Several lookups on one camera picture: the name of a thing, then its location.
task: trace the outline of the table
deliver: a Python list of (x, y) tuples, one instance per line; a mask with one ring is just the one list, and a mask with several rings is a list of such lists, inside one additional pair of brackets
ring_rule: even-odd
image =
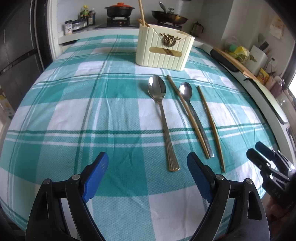
[[(184, 71), (177, 72), (136, 65), (136, 45), (133, 35), (81, 39), (26, 94), (0, 158), (0, 202), (23, 230), (45, 178), (66, 180), (104, 151), (109, 167), (88, 208), (106, 240), (189, 240), (208, 203), (187, 168), (187, 154), (195, 152), (215, 173), (221, 173), (213, 133), (195, 86), (201, 86), (218, 127), (226, 178), (251, 178), (263, 196), (263, 180), (246, 151), (257, 141), (274, 149), (277, 145), (245, 89), (201, 49), (193, 47)], [(161, 76), (167, 87), (163, 107), (181, 168), (174, 173), (167, 170), (160, 111), (147, 92), (153, 74)], [(205, 158), (167, 74), (177, 87), (184, 81), (192, 85), (191, 103), (214, 158)], [(67, 202), (62, 203), (68, 219)], [(71, 221), (69, 229), (77, 236)]]

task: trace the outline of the orange lid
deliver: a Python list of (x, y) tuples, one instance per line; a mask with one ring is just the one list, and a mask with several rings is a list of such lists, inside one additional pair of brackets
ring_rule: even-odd
[(131, 7), (131, 6), (125, 5), (124, 2), (118, 2), (117, 5), (112, 5), (111, 7)]

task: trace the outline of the kettle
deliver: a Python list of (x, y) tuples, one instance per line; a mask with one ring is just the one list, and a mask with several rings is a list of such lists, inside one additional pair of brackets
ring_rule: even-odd
[(191, 29), (190, 34), (192, 36), (198, 37), (200, 34), (203, 33), (204, 27), (196, 21), (196, 23), (193, 24), (193, 27)]

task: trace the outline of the large metal spoon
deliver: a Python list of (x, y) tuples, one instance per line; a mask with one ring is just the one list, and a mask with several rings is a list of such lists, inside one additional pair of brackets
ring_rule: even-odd
[(163, 11), (165, 12), (165, 14), (166, 14), (166, 9), (165, 9), (165, 6), (163, 5), (163, 3), (162, 2), (159, 2), (159, 6), (163, 9)]
[(180, 84), (179, 91), (180, 91), (180, 94), (182, 95), (183, 99), (188, 104), (189, 109), (190, 109), (192, 115), (194, 116), (194, 118), (196, 120), (196, 123), (198, 125), (198, 128), (200, 129), (200, 132), (202, 134), (202, 137), (203, 137), (203, 139), (205, 141), (205, 145), (207, 147), (207, 151), (209, 152), (209, 156), (210, 157), (214, 157), (214, 153), (213, 153), (213, 151), (211, 149), (209, 140), (207, 138), (207, 135), (205, 133), (205, 130), (203, 129), (202, 123), (200, 122), (200, 119), (198, 118), (197, 113), (195, 112), (195, 109), (193, 108), (193, 106), (190, 103), (190, 99), (192, 97), (192, 88), (191, 88), (191, 85), (189, 83), (187, 83), (187, 82), (183, 82), (182, 84)]
[(163, 110), (162, 100), (165, 97), (166, 87), (165, 83), (158, 75), (153, 75), (148, 80), (148, 93), (154, 99), (160, 108), (161, 121), (163, 123), (163, 129), (165, 132), (165, 146), (168, 156), (168, 169), (171, 172), (178, 171), (180, 169), (172, 142), (170, 140), (170, 134), (168, 132), (168, 125), (165, 119), (165, 112)]

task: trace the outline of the refrigerator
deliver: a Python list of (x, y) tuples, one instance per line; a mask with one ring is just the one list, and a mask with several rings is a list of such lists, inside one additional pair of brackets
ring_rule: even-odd
[(51, 62), (47, 0), (16, 1), (0, 28), (0, 86), (14, 111)]

